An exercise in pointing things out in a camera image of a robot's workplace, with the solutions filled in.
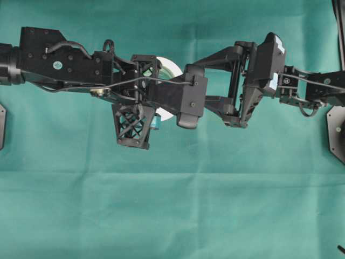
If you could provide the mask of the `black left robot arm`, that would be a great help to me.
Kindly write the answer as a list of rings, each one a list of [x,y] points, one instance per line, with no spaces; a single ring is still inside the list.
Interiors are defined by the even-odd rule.
[[[2,85],[30,82],[48,92],[87,93],[110,102],[117,142],[128,147],[149,148],[156,111],[145,93],[161,68],[156,56],[118,57],[110,39],[90,54],[52,29],[23,27],[18,46],[1,44]]]

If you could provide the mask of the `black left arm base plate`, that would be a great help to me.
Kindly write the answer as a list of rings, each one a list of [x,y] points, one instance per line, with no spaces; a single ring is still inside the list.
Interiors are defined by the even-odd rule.
[[[4,148],[6,129],[6,108],[0,104],[0,150]]]

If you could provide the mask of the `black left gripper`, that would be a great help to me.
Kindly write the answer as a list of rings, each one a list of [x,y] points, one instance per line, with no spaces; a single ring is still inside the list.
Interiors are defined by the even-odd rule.
[[[150,54],[134,54],[130,60],[118,57],[114,50],[95,51],[98,66],[94,74],[102,79],[93,88],[93,96],[112,104],[117,143],[149,149],[151,123],[156,109],[143,106],[147,101],[150,78],[159,78],[162,63]]]

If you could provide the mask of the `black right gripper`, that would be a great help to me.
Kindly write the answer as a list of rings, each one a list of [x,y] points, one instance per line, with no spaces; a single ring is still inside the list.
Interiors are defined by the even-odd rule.
[[[205,69],[231,72],[234,63],[241,60],[244,48],[245,58],[249,60],[249,64],[245,73],[240,112],[235,108],[234,98],[222,96],[206,96],[204,107],[223,121],[228,121],[228,126],[246,128],[262,98],[275,96],[279,74],[284,72],[286,51],[280,37],[272,32],[268,33],[259,45],[254,42],[235,42],[235,44],[194,64]]]

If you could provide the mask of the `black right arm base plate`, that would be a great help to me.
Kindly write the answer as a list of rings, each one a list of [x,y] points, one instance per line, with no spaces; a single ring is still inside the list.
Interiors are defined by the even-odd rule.
[[[333,106],[326,114],[330,152],[344,163],[344,107]]]

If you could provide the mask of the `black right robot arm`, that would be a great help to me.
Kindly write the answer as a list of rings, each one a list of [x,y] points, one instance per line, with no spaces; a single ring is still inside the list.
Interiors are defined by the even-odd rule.
[[[268,33],[261,44],[236,41],[195,62],[205,69],[231,73],[226,97],[206,96],[205,108],[226,126],[246,128],[263,97],[296,106],[305,117],[328,104],[344,106],[344,71],[313,73],[285,64],[286,50],[280,37]]]

